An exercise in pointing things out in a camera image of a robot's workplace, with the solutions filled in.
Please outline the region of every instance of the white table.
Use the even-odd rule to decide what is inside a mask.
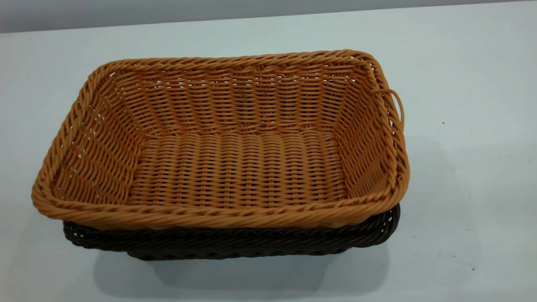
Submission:
[[[0,301],[535,301],[537,2],[0,34]],[[88,74],[134,57],[353,48],[403,99],[410,187],[385,244],[146,263],[86,250],[31,186]]]

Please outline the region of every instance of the basket handle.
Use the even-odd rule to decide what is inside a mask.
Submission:
[[[397,99],[397,103],[399,104],[399,110],[401,110],[401,113],[399,114],[400,116],[400,121],[401,121],[401,130],[403,131],[404,130],[404,109],[403,109],[403,103],[401,102],[401,99],[399,98],[399,95],[393,91],[392,89],[387,89],[387,88],[384,88],[384,89],[372,89],[371,90],[372,93],[378,93],[378,92],[381,92],[381,93],[389,93],[389,94],[392,94],[395,96],[395,98]]]

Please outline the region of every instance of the basket bottom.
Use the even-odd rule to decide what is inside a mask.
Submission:
[[[239,257],[266,257],[284,255],[330,255],[339,254],[348,248],[332,249],[242,249],[242,250],[186,250],[186,249],[155,249],[129,251],[128,255],[144,261],[186,260],[186,259],[227,259]]]
[[[346,196],[331,132],[185,133],[145,142],[127,204],[278,207]]]

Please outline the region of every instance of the woven weave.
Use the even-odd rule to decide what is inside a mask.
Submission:
[[[392,94],[351,50],[111,62],[82,87],[32,199],[102,230],[358,224],[408,186]]]
[[[74,245],[126,251],[142,260],[223,259],[273,255],[325,255],[386,241],[397,227],[400,208],[342,228],[174,228],[162,231],[100,231],[64,221]]]

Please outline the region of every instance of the dark brown wicker basket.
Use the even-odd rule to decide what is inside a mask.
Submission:
[[[400,206],[341,228],[176,228],[162,231],[100,231],[64,221],[74,245],[126,251],[142,260],[224,259],[276,255],[326,255],[386,241],[397,227]]]

